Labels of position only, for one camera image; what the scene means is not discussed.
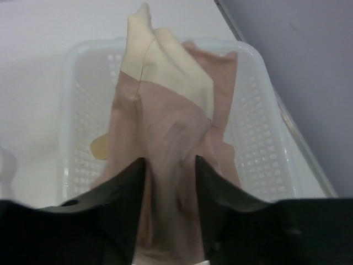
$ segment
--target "clear plastic container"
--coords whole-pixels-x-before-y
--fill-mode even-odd
[[[284,124],[260,54],[239,41],[192,39],[198,47],[239,55],[236,87],[224,140],[236,152],[242,188],[267,201],[301,196]],[[104,168],[90,143],[108,130],[125,39],[81,43],[69,53],[62,80],[58,200],[89,189]]]

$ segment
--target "gray wall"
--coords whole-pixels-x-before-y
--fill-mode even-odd
[[[223,0],[340,196],[353,195],[353,0]]]

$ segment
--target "pink cloth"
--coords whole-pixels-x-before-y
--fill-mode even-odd
[[[213,120],[168,88],[139,82],[120,72],[111,110],[107,165],[92,187],[117,175],[138,157],[145,157],[148,166],[137,247],[168,253],[176,264],[185,265],[204,260],[195,156],[203,156],[220,175],[240,185],[234,149],[223,142],[237,54],[217,56],[192,42],[183,43],[183,47],[213,79]]]

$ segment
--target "beige cloth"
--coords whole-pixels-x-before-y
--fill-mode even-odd
[[[195,156],[239,185],[234,149],[223,142],[237,54],[217,56],[192,42],[181,46],[167,29],[152,29],[146,6],[129,18],[127,47],[111,110],[107,164],[93,187],[145,157],[137,247],[195,264],[204,259]]]

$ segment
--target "plastic basket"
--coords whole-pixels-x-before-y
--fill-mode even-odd
[[[192,39],[198,47],[239,56],[236,87],[224,140],[236,151],[242,188],[274,201],[301,196],[295,167],[265,64],[246,43]],[[58,201],[89,189],[104,168],[89,145],[108,130],[125,39],[88,41],[69,53],[63,72]]]

